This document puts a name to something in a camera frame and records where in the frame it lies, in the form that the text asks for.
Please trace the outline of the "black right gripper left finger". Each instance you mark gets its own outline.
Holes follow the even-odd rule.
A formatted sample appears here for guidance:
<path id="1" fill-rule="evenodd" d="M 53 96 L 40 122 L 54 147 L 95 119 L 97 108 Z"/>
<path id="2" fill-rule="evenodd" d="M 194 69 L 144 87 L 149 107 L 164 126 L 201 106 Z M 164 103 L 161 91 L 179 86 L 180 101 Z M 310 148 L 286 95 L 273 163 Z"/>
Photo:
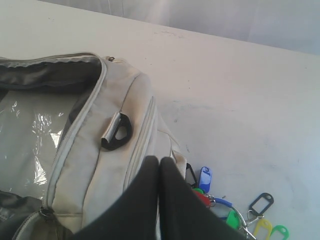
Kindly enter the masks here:
<path id="1" fill-rule="evenodd" d="M 117 201 L 72 240 L 155 240 L 159 160 L 144 158 L 134 180 Z"/>

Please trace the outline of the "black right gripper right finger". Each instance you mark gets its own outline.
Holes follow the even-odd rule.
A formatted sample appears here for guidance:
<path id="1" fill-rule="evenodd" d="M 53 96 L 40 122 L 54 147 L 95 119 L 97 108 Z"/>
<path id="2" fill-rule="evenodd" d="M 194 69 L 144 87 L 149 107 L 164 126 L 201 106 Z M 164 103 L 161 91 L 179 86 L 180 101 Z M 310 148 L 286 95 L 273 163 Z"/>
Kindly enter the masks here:
<path id="1" fill-rule="evenodd" d="M 205 206 L 170 157 L 159 165 L 159 221 L 163 240 L 246 239 Z"/>

